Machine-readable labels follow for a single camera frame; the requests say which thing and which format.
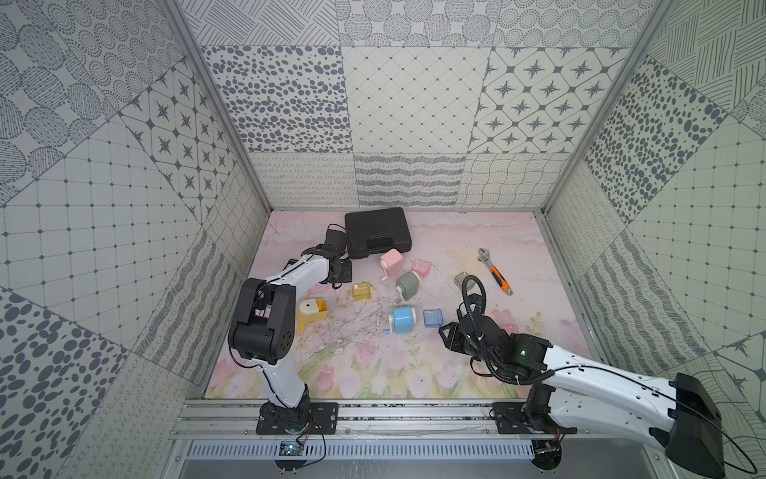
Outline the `yellow transparent tray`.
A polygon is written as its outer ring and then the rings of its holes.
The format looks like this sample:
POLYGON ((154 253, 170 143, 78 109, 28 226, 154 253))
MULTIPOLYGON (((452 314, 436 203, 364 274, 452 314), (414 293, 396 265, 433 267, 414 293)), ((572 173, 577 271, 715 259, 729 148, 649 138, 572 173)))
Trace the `yellow transparent tray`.
POLYGON ((372 285, 370 283, 355 283, 351 289, 353 301, 370 301, 372 299, 372 285))

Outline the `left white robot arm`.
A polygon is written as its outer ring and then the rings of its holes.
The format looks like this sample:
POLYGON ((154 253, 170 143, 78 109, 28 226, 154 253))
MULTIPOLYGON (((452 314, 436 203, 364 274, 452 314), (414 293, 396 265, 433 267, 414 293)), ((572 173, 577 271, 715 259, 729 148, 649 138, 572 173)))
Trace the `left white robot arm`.
POLYGON ((269 388, 261 407, 288 433, 309 423, 308 386, 288 356, 296 331, 299 301, 316 285, 337 289, 352 279, 345 227, 332 224, 323 243, 302 252, 285 269, 266 279, 246 279, 241 286, 227 333, 231 359, 241 368, 257 370, 269 388))

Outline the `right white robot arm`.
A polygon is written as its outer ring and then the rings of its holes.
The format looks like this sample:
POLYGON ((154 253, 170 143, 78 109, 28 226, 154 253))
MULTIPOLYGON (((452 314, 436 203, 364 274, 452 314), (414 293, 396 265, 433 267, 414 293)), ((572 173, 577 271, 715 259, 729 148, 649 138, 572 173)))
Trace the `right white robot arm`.
POLYGON ((542 469, 561 461, 561 442, 586 430, 633 440, 662 452, 680 468, 706 478, 723 478, 731 463, 720 410, 701 381, 678 373, 674 379, 648 377, 576 355, 526 333, 510 335, 490 317, 440 327, 446 349, 486 366, 486 376, 526 386, 520 406, 493 404, 492 419, 502 433, 555 435, 543 450, 542 469))

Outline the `yellow pencil sharpener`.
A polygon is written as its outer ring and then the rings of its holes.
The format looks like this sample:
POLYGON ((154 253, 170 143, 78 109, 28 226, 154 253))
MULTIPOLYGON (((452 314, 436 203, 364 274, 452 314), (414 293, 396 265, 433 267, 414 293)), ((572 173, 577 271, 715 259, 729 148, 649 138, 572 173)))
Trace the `yellow pencil sharpener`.
POLYGON ((328 314, 329 309, 324 299, 306 299, 302 301, 297 309, 297 334, 301 335, 303 329, 311 323, 324 321, 328 314))

